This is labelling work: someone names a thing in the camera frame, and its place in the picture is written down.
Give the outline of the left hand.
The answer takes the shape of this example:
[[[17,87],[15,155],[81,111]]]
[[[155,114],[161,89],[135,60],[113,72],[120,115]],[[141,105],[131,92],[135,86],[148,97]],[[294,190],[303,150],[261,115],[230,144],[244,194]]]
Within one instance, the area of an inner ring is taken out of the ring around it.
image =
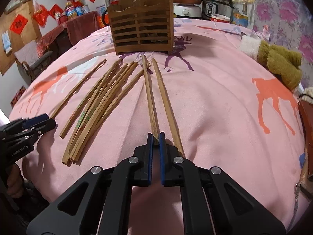
[[[10,175],[7,179],[7,194],[12,198],[20,198],[23,194],[23,183],[24,179],[21,176],[19,166],[16,164],[12,165]]]

